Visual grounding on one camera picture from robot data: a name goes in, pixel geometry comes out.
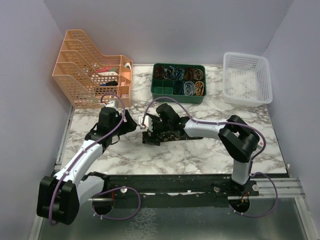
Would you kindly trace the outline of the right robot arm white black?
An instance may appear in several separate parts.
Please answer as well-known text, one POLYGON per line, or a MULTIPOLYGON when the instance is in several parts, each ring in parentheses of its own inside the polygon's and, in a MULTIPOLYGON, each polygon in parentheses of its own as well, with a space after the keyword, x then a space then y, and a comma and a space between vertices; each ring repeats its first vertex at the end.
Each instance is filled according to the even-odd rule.
POLYGON ((156 113, 145 113, 138 118, 138 125, 144 129, 144 144, 160 146, 162 142, 203 138, 220 140, 233 159, 230 191, 236 196, 247 191, 253 153, 260 142, 252 127, 237 115, 222 121, 179 116, 167 103, 157 107, 156 113))

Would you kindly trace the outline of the black floral necktie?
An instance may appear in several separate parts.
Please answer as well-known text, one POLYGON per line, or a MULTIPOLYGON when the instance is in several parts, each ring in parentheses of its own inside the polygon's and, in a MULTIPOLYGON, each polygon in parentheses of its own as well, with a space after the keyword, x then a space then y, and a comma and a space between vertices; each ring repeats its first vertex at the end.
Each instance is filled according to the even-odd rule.
POLYGON ((187 140, 201 140, 203 137, 190 137, 186 134, 175 136, 173 133, 153 133, 144 131, 142 133, 142 143, 146 145, 160 146, 161 143, 187 140))

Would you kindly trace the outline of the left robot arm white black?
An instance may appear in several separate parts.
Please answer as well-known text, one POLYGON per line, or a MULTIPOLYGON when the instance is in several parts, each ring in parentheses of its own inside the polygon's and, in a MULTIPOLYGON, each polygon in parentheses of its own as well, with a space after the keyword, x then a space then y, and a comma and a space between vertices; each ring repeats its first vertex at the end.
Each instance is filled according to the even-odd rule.
POLYGON ((90 166, 113 144, 113 137, 135 131, 137 123, 128 110, 120 113, 114 107, 103 107, 97 123, 85 135, 84 142, 60 171, 44 176, 39 184, 36 214, 53 224, 70 225, 80 206, 97 194, 103 198, 111 190, 106 177, 100 173, 86 176, 90 166))

